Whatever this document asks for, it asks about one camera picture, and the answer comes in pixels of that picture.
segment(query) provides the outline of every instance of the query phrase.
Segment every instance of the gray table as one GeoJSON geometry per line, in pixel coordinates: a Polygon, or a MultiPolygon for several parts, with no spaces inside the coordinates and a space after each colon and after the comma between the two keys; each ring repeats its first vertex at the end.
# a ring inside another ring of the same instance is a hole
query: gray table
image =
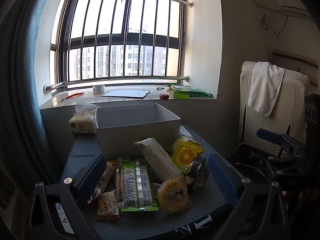
{"type": "MultiPolygon", "coordinates": [[[[208,158],[208,156],[212,153],[218,154],[195,132],[193,132],[191,129],[188,129],[188,131],[192,134],[196,141],[203,145],[204,152],[201,155],[202,157],[208,158]]],[[[97,140],[95,136],[89,136],[89,138],[86,136],[85,140],[83,140],[83,138],[84,136],[78,136],[78,138],[75,139],[75,143],[67,160],[62,179],[65,177],[72,177],[75,175],[76,170],[79,170],[79,167],[74,167],[75,158],[82,158],[82,161],[78,161],[77,165],[84,165],[83,160],[86,160],[87,158],[90,158],[90,156],[93,156],[99,152],[99,145],[96,145],[95,147],[90,146],[92,144],[90,141],[94,143],[94,141],[97,140]]],[[[197,219],[200,219],[201,217],[204,217],[210,212],[213,212],[226,203],[226,200],[224,199],[212,176],[209,176],[205,185],[194,191],[189,195],[189,197],[192,202],[191,208],[174,215],[163,215],[161,211],[120,212],[119,220],[96,220],[98,210],[97,199],[88,205],[84,205],[82,207],[82,212],[86,220],[92,224],[102,239],[135,240],[160,235],[183,227],[197,219]]]]}

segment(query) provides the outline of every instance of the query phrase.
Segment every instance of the curtain fold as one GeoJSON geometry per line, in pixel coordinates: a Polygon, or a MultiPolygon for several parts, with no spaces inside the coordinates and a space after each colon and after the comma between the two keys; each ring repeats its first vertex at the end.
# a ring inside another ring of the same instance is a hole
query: curtain fold
{"type": "Polygon", "coordinates": [[[36,182],[58,183],[62,174],[45,133],[34,75],[45,2],[16,0],[0,23],[0,151],[26,195],[36,182]]]}

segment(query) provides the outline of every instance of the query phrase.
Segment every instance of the white board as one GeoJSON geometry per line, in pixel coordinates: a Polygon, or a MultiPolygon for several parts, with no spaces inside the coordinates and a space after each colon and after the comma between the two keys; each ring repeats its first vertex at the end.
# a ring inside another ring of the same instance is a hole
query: white board
{"type": "Polygon", "coordinates": [[[121,98],[144,98],[150,90],[125,90],[125,89],[115,89],[108,92],[102,97],[121,97],[121,98]]]}

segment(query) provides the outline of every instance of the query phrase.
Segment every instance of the green plastic package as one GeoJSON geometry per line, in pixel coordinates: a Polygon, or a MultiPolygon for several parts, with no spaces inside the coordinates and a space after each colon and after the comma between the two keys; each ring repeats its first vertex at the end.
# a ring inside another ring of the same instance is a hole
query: green plastic package
{"type": "Polygon", "coordinates": [[[211,93],[206,93],[198,88],[192,88],[189,86],[177,86],[174,84],[167,84],[167,86],[171,89],[181,89],[181,90],[187,90],[189,91],[190,97],[198,97],[198,98],[212,98],[211,93]]]}
{"type": "Polygon", "coordinates": [[[122,161],[122,177],[121,211],[159,210],[151,192],[147,161],[122,161]]]}

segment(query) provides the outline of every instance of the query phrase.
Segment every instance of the metal railing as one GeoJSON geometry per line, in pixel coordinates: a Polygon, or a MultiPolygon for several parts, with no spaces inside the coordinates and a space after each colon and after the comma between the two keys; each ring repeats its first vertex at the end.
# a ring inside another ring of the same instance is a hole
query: metal railing
{"type": "MultiPolygon", "coordinates": [[[[89,83],[89,82],[96,82],[96,81],[106,81],[106,80],[137,80],[137,79],[158,79],[158,80],[185,80],[189,81],[189,77],[182,77],[182,76],[167,76],[167,67],[168,67],[168,51],[169,51],[169,33],[170,33],[170,13],[171,13],[171,2],[178,2],[180,3],[180,10],[183,9],[183,6],[189,6],[192,7],[193,3],[189,3],[183,0],[169,0],[169,15],[168,15],[168,30],[167,30],[167,36],[166,36],[166,59],[165,59],[165,69],[164,69],[164,76],[154,76],[154,54],[155,54],[155,46],[156,46],[156,25],[157,25],[157,14],[158,14],[158,3],[159,0],[156,0],[156,11],[155,11],[155,26],[154,26],[154,33],[153,33],[153,41],[152,41],[152,63],[151,63],[151,75],[140,75],[140,52],[141,52],[141,38],[142,38],[142,20],[143,20],[143,13],[144,13],[144,7],[145,7],[145,1],[143,0],[142,4],[142,13],[141,13],[141,22],[140,22],[140,30],[139,30],[139,41],[138,41],[138,63],[137,63],[137,75],[136,76],[125,76],[125,50],[126,50],[126,45],[127,45],[127,36],[128,36],[128,28],[129,28],[129,15],[130,15],[130,9],[127,10],[127,15],[125,19],[125,26],[124,26],[124,39],[123,39],[123,69],[122,69],[122,76],[110,76],[111,75],[111,46],[112,46],[112,33],[113,33],[113,23],[114,23],[114,17],[115,17],[115,11],[116,11],[116,5],[117,5],[117,0],[115,0],[114,7],[113,7],[113,14],[112,14],[112,21],[111,21],[111,27],[110,27],[110,34],[109,34],[109,41],[108,41],[108,77],[101,77],[101,78],[96,78],[96,52],[97,52],[97,45],[98,45],[98,26],[99,26],[99,21],[100,21],[100,14],[101,14],[101,9],[102,9],[102,4],[104,0],[101,0],[100,3],[100,9],[98,13],[98,18],[97,18],[97,26],[95,30],[95,36],[94,36],[94,62],[93,62],[93,76],[94,78],[91,79],[82,79],[82,54],[83,54],[83,48],[84,48],[84,28],[85,28],[85,23],[86,23],[86,18],[87,18],[87,13],[88,13],[88,8],[90,4],[90,0],[88,0],[87,6],[86,6],[86,11],[84,15],[84,23],[83,23],[83,28],[82,28],[82,36],[81,36],[81,45],[80,45],[80,80],[75,80],[75,81],[64,81],[57,83],[52,86],[44,86],[44,93],[48,93],[52,90],[69,86],[69,85],[75,85],[75,84],[82,84],[82,83],[89,83]]],[[[182,35],[182,21],[180,14],[180,19],[179,19],[179,41],[181,40],[181,35],[182,35]]],[[[69,34],[69,40],[68,40],[68,62],[67,62],[67,71],[68,71],[68,79],[70,77],[70,70],[69,70],[69,59],[70,59],[70,45],[71,45],[71,32],[69,34]]],[[[181,47],[182,43],[179,42],[179,52],[181,52],[181,47]]]]}

